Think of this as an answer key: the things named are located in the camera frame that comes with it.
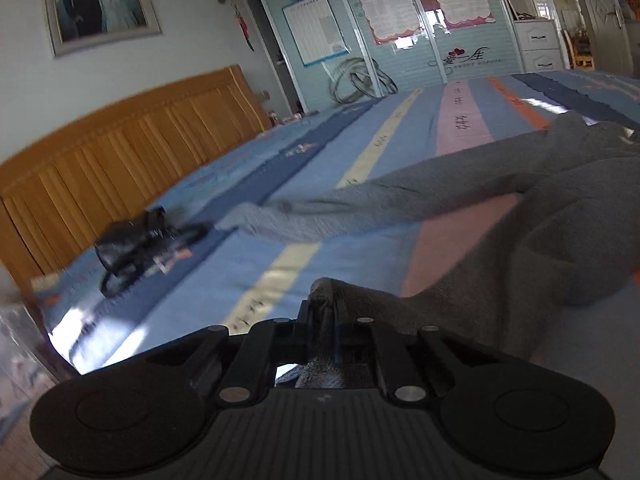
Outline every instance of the man in black suit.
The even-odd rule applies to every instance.
[[[66,13],[76,22],[78,36],[102,32],[100,0],[63,0]]]

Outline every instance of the ribbed black surface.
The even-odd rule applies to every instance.
[[[54,470],[43,480],[83,477]],[[136,480],[500,480],[457,455],[427,413],[377,390],[271,390],[221,412],[191,452]],[[588,472],[571,477],[596,480]]]

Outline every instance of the headboard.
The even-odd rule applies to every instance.
[[[0,165],[0,259],[21,291],[105,226],[270,126],[239,66],[124,99]]]

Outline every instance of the framed picture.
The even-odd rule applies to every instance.
[[[45,0],[53,52],[159,34],[150,0]]]

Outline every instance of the dark blue stripe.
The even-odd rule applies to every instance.
[[[347,126],[378,102],[379,100],[369,100],[334,114],[320,126],[259,166],[235,187],[213,198],[200,213],[190,219],[190,223],[208,222],[214,224],[242,202],[257,204],[264,202],[279,187],[302,170]],[[317,144],[317,146],[293,156],[286,155],[289,150],[295,149],[300,144]],[[206,238],[190,247],[193,256],[181,261],[169,274],[157,272],[135,283],[117,298],[102,300],[96,306],[93,327],[85,336],[81,337],[77,344],[77,355],[101,356],[100,365],[103,365],[128,336],[128,333],[123,330],[118,330],[117,335],[114,334],[113,328],[110,327],[111,320],[124,322],[131,326],[131,330],[135,329],[153,307],[215,251],[229,234],[230,231],[212,229]]]
[[[629,119],[625,114],[621,114],[609,105],[594,101],[572,88],[567,88],[558,81],[548,79],[540,74],[516,74],[513,77],[530,88],[542,92],[563,107],[575,110],[594,121],[612,121],[632,130],[640,131],[640,124]]]

